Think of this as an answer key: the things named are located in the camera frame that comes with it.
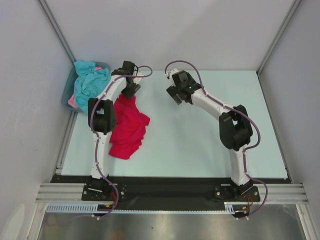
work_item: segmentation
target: blue towel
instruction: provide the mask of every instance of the blue towel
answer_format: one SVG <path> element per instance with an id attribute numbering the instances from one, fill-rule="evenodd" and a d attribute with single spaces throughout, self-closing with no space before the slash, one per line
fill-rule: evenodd
<path id="1" fill-rule="evenodd" d="M 76 61 L 74 67 L 79 76 L 74 82 L 75 103 L 88 114 L 89 99 L 96 98 L 106 88 L 110 72 L 107 68 L 94 71 L 96 63 L 93 61 Z"/>

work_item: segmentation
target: white wall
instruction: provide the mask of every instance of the white wall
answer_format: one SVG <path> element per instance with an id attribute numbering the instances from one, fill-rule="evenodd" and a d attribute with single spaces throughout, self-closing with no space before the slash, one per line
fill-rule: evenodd
<path id="1" fill-rule="evenodd" d="M 0 33 L 0 233 L 20 204 L 23 232 L 69 115 L 60 99 L 71 63 L 35 0 L 1 1 Z"/>
<path id="2" fill-rule="evenodd" d="M 293 0 L 47 0 L 74 56 L 257 70 Z"/>
<path id="3" fill-rule="evenodd" d="M 289 172 L 320 223 L 320 1 L 303 1 L 262 72 Z"/>

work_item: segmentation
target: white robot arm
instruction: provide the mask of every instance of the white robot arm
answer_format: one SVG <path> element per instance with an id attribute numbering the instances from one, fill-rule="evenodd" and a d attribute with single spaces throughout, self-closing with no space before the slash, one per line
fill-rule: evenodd
<path id="1" fill-rule="evenodd" d="M 173 85 L 167 89 L 167 92 L 177 104 L 185 101 L 186 103 L 198 106 L 219 121 L 221 142 L 229 149 L 231 180 L 239 187 L 240 193 L 244 193 L 250 189 L 252 183 L 245 173 L 244 163 L 247 165 L 248 162 L 244 161 L 243 151 L 250 142 L 250 136 L 253 134 L 252 127 L 248 120 L 227 110 L 225 106 L 235 108 L 248 115 L 246 109 L 242 105 L 232 107 L 226 103 L 223 106 L 217 104 L 208 98 L 208 92 L 206 91 L 205 94 L 200 84 L 196 83 L 192 76 L 184 70 L 178 71 L 177 69 L 173 69 L 169 72 L 167 78 L 173 82 Z"/>
<path id="2" fill-rule="evenodd" d="M 139 89 L 138 84 L 144 77 L 141 72 L 136 72 L 136 77 L 128 77 L 134 74 L 135 64 L 124 61 L 123 66 L 116 69 L 111 74 L 111 79 L 103 92 L 97 98 L 91 98 L 88 101 L 88 124 L 93 128 L 93 164 L 91 168 L 91 176 L 94 179 L 100 179 L 101 173 L 104 176 L 109 175 L 106 167 L 107 158 L 109 156 L 109 142 L 112 131 L 116 127 L 116 113 L 114 110 L 114 102 L 119 95 L 123 93 L 127 98 L 131 98 Z"/>

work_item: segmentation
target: pink cloth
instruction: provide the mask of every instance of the pink cloth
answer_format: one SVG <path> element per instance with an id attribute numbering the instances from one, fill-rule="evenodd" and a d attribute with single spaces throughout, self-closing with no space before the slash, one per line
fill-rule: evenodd
<path id="1" fill-rule="evenodd" d="M 150 118 L 139 112 L 136 97 L 127 99 L 121 94 L 114 103 L 116 126 L 112 132 L 109 154 L 120 159 L 129 159 L 139 149 L 146 133 Z"/>
<path id="2" fill-rule="evenodd" d="M 68 104 L 74 109 L 78 109 L 79 107 L 76 104 L 76 96 L 73 94 L 72 97 L 68 100 Z"/>

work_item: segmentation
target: fabric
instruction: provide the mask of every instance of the fabric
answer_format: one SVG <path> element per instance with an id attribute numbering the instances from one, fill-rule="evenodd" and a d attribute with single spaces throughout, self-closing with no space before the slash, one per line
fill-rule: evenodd
<path id="1" fill-rule="evenodd" d="M 112 132 L 109 154 L 120 159 L 129 159 L 139 149 L 146 133 L 150 118 L 139 112 L 136 97 L 127 99 L 121 94 L 114 103 L 116 126 Z"/>
<path id="2" fill-rule="evenodd" d="M 76 61 L 74 63 L 78 78 L 74 82 L 75 104 L 88 114 L 88 100 L 96 98 L 110 81 L 110 71 L 105 68 L 96 70 L 93 61 Z"/>
<path id="3" fill-rule="evenodd" d="M 68 100 L 68 104 L 71 106 L 71 107 L 73 107 L 73 108 L 75 108 L 75 109 L 78 109 L 79 107 L 77 106 L 77 104 L 76 104 L 76 96 L 73 94 L 72 95 L 72 97 Z"/>

